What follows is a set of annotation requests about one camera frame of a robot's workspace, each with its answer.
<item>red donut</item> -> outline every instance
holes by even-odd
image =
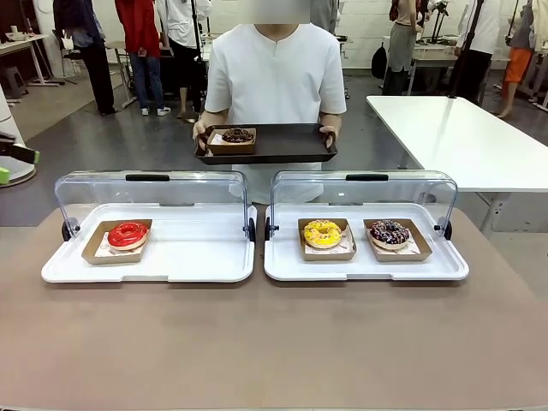
[[[147,232],[142,223],[122,223],[109,232],[109,244],[115,250],[133,250],[145,242]]]

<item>yellow donut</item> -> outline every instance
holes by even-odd
[[[329,220],[314,220],[305,227],[305,240],[314,248],[332,248],[341,238],[341,229]]]

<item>person in red jacket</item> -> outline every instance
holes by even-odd
[[[164,90],[160,80],[160,40],[154,24],[152,0],[115,0],[116,11],[126,33],[126,51],[134,71],[135,92],[140,112],[148,116],[145,70],[151,81],[151,89],[158,105],[157,113],[165,116],[171,109],[165,106]]]

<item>person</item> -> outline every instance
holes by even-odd
[[[93,11],[92,0],[53,0],[55,28],[72,38],[80,51],[92,83],[93,96],[103,116],[116,113],[110,82],[104,33]]]
[[[533,0],[528,0],[521,10],[521,20],[509,42],[510,60],[506,67],[503,82],[503,107],[497,115],[505,118],[514,108],[514,97],[518,85],[527,72],[533,56],[535,38],[532,33],[534,23]]]
[[[339,0],[312,0],[310,2],[310,22],[335,34]]]
[[[283,4],[287,16],[301,11],[298,2]],[[346,111],[338,41],[311,23],[282,24],[283,16],[278,18],[279,24],[242,24],[213,42],[205,111],[194,125],[194,140],[211,125],[317,122],[320,132],[334,135],[327,146],[337,140]],[[269,204],[278,171],[321,170],[321,164],[235,165],[233,170],[246,175],[252,202]],[[313,185],[292,200],[306,202],[320,194]]]
[[[160,40],[154,24],[152,0],[115,0],[116,12],[126,33],[126,52],[134,71],[135,93],[140,112],[148,116],[148,95],[145,70],[151,82],[152,94],[156,100],[158,116],[171,112],[164,103],[164,90],[160,80]]]
[[[491,65],[499,31],[500,0],[485,0],[479,12],[478,25],[468,51],[462,51],[476,11],[477,0],[470,0],[462,20],[454,50],[457,60],[450,77],[450,90],[456,86],[455,95],[477,104],[485,74]]]
[[[210,0],[158,0],[157,8],[162,21],[164,45],[173,50],[179,76],[181,111],[177,118],[192,121],[201,110],[198,56],[192,2],[195,4],[197,20],[202,21],[211,14]],[[187,97],[192,101],[194,111],[187,113]]]
[[[383,95],[401,96],[411,68],[417,33],[422,32],[422,27],[417,24],[415,0],[392,0],[390,19],[394,21],[394,26],[390,32]]]

